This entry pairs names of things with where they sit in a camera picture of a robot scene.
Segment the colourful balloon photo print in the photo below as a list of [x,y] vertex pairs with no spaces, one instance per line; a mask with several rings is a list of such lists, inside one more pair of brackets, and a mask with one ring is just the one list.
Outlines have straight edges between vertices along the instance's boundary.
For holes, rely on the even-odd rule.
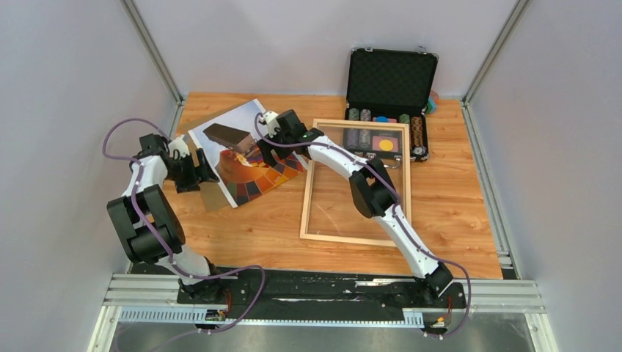
[[250,100],[217,114],[188,135],[196,148],[202,148],[212,170],[219,176],[218,187],[229,205],[237,208],[304,173],[306,166],[287,166],[277,159],[275,167],[263,162],[258,147],[263,125],[256,130],[255,117],[266,112],[262,103]]

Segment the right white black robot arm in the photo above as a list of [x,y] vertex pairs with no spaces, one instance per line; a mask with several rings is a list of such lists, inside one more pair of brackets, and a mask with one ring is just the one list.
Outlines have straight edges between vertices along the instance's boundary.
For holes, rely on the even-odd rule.
[[401,198],[381,159],[366,159],[347,151],[324,132],[307,128],[292,109],[281,114],[257,113],[254,127],[261,125],[267,131],[259,134],[257,145],[267,164],[275,166],[277,159],[296,153],[346,179],[358,212],[384,229],[405,257],[414,277],[423,280],[418,287],[422,302],[434,307],[447,298],[453,275],[445,261],[432,253],[408,223]]

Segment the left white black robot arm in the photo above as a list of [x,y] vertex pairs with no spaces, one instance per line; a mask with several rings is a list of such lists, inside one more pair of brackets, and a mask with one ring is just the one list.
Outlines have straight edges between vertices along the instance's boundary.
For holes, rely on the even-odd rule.
[[139,140],[141,150],[128,158],[131,181],[106,209],[122,248],[132,263],[157,265],[178,277],[180,289],[208,303],[224,295],[224,283],[215,267],[192,251],[179,219],[162,187],[171,180],[178,193],[199,191],[202,183],[215,183],[203,149],[190,151],[182,137],[174,140],[148,134]]

